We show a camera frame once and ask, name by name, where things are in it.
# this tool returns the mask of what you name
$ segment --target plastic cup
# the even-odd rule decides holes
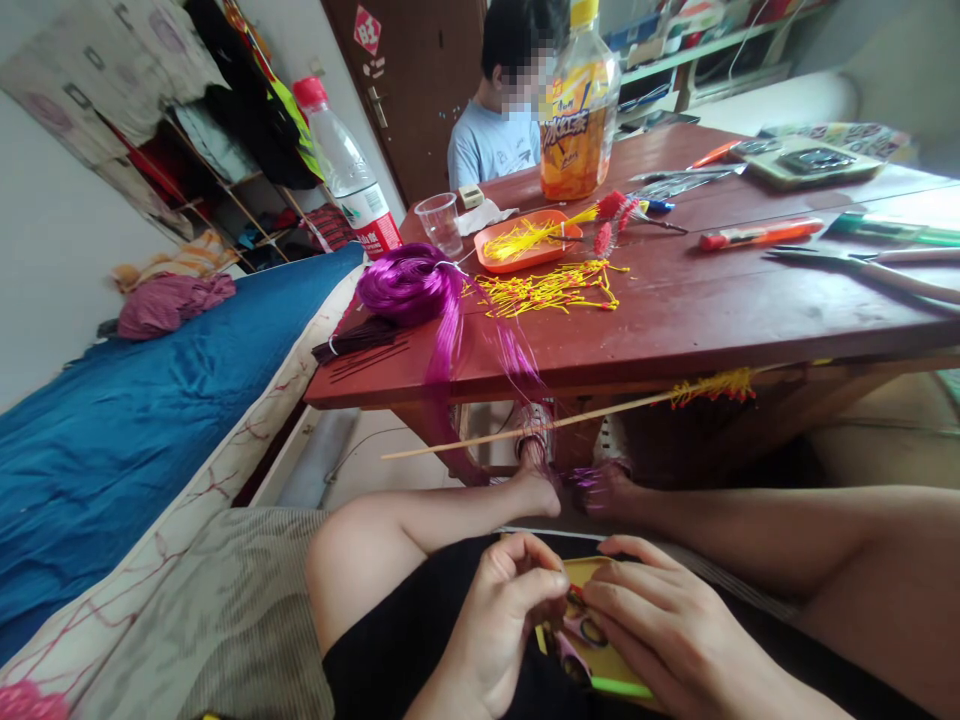
[[[463,252],[463,240],[457,229],[456,195],[453,193],[434,195],[417,205],[413,211],[423,223],[423,229],[427,231],[430,242],[436,247],[450,257]]]

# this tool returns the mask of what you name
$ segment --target door handle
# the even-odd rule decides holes
[[[387,116],[383,114],[383,107],[380,105],[387,96],[378,95],[377,89],[372,86],[367,88],[367,95],[370,96],[370,104],[373,105],[373,112],[377,116],[377,124],[381,128],[387,127]]]

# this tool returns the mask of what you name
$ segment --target brown door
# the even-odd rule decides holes
[[[322,3],[404,202],[446,192],[450,132],[482,72],[486,0]]]

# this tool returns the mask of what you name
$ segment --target orange tray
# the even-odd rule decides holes
[[[510,220],[505,220],[502,223],[491,225],[490,227],[478,232],[473,238],[473,244],[477,246],[477,258],[479,258],[480,264],[492,273],[516,272],[517,270],[523,270],[524,268],[532,267],[533,265],[540,265],[541,263],[550,262],[551,260],[559,260],[580,243],[552,245],[548,242],[543,242],[536,247],[527,250],[519,257],[502,261],[494,260],[493,258],[488,258],[486,255],[484,255],[483,246],[491,240],[500,237],[504,233],[510,232],[515,227],[522,225],[524,220],[529,220],[534,224],[552,222],[559,225],[560,223],[566,222],[569,219],[570,218],[568,218],[559,210],[538,210],[537,212],[530,213],[529,215],[515,217]],[[564,234],[567,237],[583,237],[583,230],[581,230],[577,225],[571,225],[570,227],[564,229]]]

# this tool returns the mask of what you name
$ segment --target purple thread bundle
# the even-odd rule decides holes
[[[440,317],[459,299],[464,275],[438,248],[426,243],[402,245],[385,253],[360,278],[357,295],[375,315],[401,327],[422,325]]]
[[[401,327],[413,327],[441,317],[437,341],[427,366],[424,385],[432,412],[428,419],[442,437],[454,443],[459,436],[450,423],[450,382],[453,364],[460,354],[462,298],[464,284],[481,297],[486,292],[459,267],[452,264],[441,250],[426,243],[411,243],[382,255],[363,274],[357,284],[357,296],[370,312],[381,315]],[[528,401],[531,394],[546,390],[531,360],[532,352],[524,351],[516,334],[501,321],[497,328],[498,359],[520,398]],[[489,477],[470,460],[466,449],[443,453],[467,485],[486,485]]]

